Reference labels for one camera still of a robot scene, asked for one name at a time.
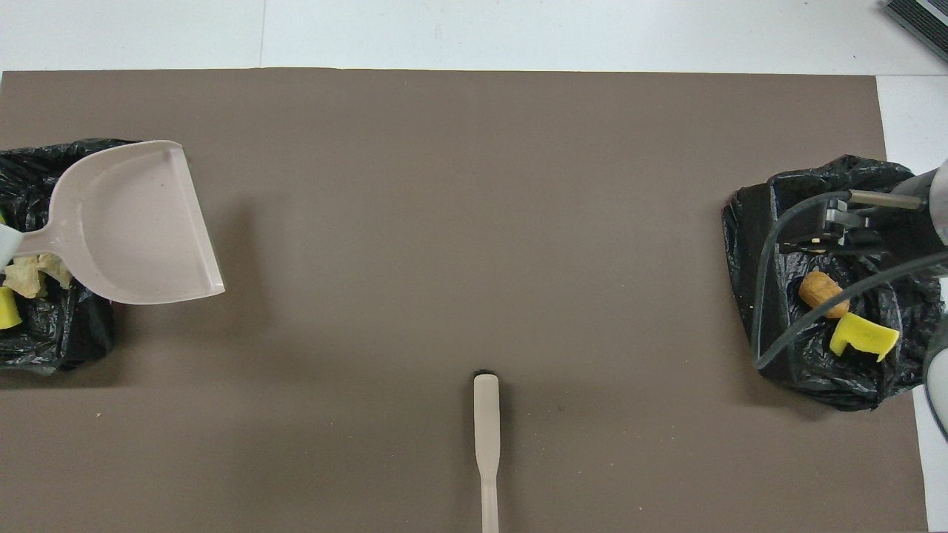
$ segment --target brown mat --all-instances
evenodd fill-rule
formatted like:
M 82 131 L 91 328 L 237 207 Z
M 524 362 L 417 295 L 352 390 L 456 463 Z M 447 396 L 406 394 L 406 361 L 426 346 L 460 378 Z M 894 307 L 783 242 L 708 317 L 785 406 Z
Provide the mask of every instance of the brown mat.
M 909 395 L 757 377 L 720 208 L 884 157 L 871 78 L 317 69 L 6 73 L 0 146 L 184 144 L 228 292 L 2 375 L 0 529 L 925 529 Z

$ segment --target white tile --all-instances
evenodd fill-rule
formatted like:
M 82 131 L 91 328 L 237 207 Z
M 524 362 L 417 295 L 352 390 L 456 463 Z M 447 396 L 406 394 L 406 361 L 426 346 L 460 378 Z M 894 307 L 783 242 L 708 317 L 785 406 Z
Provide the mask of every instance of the white tile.
M 262 65 L 948 74 L 878 0 L 268 0 Z
M 878 84 L 887 158 L 916 173 L 940 166 L 948 158 L 948 76 L 880 77 Z M 932 418 L 924 389 L 913 394 L 928 528 L 948 531 L 948 442 Z
M 260 65 L 264 0 L 0 0 L 0 70 Z

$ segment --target white brush handle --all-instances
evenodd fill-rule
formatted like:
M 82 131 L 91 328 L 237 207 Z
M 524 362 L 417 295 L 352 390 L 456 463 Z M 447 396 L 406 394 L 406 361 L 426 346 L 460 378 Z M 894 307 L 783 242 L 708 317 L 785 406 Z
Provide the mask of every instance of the white brush handle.
M 474 453 L 481 472 L 483 533 L 499 533 L 497 468 L 501 464 L 501 390 L 497 377 L 474 378 Z

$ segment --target trash bag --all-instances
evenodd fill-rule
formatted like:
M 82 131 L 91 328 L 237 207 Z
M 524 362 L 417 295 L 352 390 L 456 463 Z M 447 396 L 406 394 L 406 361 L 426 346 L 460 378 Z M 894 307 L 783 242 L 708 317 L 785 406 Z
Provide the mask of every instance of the trash bag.
M 49 197 L 63 172 L 98 151 L 132 141 L 90 138 L 42 148 L 0 151 L 0 212 L 19 231 L 42 228 Z M 112 349 L 112 306 L 75 279 L 68 289 L 47 278 L 47 296 L 15 295 L 23 319 L 0 330 L 0 369 L 50 375 L 70 370 Z
M 765 184 L 739 190 L 724 208 L 722 221 L 731 288 L 748 339 L 760 251 L 784 210 L 832 191 L 888 193 L 912 176 L 902 165 L 843 156 L 820 168 L 778 174 Z M 811 310 L 797 295 L 808 272 L 821 270 L 846 287 L 884 270 L 884 259 L 884 254 L 792 252 L 772 256 L 764 293 L 761 350 Z M 908 275 L 878 285 L 851 299 L 849 311 L 902 333 L 882 362 L 852 346 L 836 357 L 830 351 L 836 321 L 820 318 L 760 369 L 760 374 L 840 411 L 875 409 L 884 399 L 920 384 L 928 342 L 941 322 L 938 279 Z

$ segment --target dustpan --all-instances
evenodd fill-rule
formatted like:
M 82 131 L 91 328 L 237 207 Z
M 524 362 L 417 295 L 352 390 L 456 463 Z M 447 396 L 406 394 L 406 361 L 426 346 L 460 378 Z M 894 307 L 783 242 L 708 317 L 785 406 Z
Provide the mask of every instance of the dustpan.
M 84 157 L 57 182 L 42 229 L 0 226 L 0 265 L 44 252 L 114 302 L 174 303 L 224 292 L 184 150 L 169 140 Z

